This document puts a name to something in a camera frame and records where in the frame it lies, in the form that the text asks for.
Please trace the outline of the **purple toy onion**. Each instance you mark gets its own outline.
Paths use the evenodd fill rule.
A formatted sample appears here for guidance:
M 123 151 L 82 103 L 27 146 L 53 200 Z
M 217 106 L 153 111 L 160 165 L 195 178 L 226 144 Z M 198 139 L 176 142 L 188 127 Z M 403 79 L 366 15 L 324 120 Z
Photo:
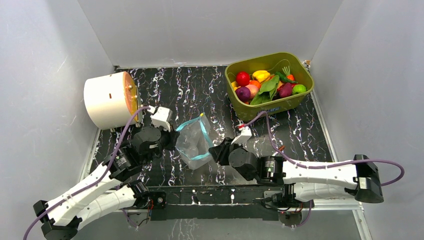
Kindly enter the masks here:
M 251 91 L 246 86 L 241 86 L 235 90 L 235 93 L 240 101 L 248 102 L 251 97 Z

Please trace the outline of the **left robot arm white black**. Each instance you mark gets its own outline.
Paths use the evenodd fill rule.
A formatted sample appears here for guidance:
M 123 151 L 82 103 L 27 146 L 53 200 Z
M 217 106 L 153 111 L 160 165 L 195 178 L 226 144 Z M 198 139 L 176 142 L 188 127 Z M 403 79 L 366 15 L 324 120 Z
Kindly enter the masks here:
M 150 191 L 134 176 L 164 150 L 175 149 L 179 132 L 162 126 L 142 127 L 131 139 L 122 135 L 102 164 L 69 191 L 33 205 L 47 240 L 70 240 L 87 224 L 126 208 L 164 209 L 166 193 Z

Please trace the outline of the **pink toy peach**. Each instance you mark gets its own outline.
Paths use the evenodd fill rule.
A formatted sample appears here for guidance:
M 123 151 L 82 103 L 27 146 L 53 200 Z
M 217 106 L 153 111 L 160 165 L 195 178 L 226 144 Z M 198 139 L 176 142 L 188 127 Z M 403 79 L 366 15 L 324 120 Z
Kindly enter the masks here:
M 251 101 L 257 94 L 258 94 L 258 92 L 259 92 L 259 88 L 256 86 L 256 85 L 253 85 L 253 84 L 248 84 L 248 85 L 246 85 L 245 86 L 248 90 L 249 90 L 249 92 L 250 92 L 250 94 L 249 94 L 249 100 Z

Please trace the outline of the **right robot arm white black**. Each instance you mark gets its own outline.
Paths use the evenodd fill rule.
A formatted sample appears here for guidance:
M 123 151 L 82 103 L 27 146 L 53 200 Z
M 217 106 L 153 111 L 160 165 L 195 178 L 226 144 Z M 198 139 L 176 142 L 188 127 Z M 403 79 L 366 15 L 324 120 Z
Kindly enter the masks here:
M 362 203 L 384 201 L 378 167 L 365 156 L 339 163 L 289 160 L 285 156 L 256 156 L 231 138 L 209 148 L 213 160 L 235 169 L 246 181 L 283 187 L 282 202 L 295 207 L 314 199 L 353 197 Z

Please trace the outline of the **clear zip top bag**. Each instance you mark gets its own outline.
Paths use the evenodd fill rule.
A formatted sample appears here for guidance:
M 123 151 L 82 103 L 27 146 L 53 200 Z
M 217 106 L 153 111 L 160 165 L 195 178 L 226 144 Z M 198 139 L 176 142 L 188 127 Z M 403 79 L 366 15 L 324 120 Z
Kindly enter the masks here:
M 210 130 L 209 119 L 204 113 L 176 129 L 179 137 L 175 148 L 190 170 L 196 170 L 213 159 L 209 152 L 209 148 L 214 146 L 209 136 Z

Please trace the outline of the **green toy leaf vegetable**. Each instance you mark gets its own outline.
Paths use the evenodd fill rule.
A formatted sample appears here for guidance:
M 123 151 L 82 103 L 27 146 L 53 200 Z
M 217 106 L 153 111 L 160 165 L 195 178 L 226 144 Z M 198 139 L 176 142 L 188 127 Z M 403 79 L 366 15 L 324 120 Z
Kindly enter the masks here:
M 262 84 L 257 95 L 250 101 L 252 106 L 270 102 L 277 93 L 280 77 L 275 75 L 272 79 Z

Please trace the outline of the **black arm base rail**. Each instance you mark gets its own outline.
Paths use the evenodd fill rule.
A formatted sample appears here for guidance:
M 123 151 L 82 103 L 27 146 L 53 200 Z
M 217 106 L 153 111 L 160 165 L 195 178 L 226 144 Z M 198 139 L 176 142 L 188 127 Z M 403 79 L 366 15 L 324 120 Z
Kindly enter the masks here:
M 154 221 L 176 219 L 262 219 L 277 221 L 284 214 L 301 221 L 301 211 L 315 206 L 296 200 L 291 186 L 186 185 L 151 186 Z

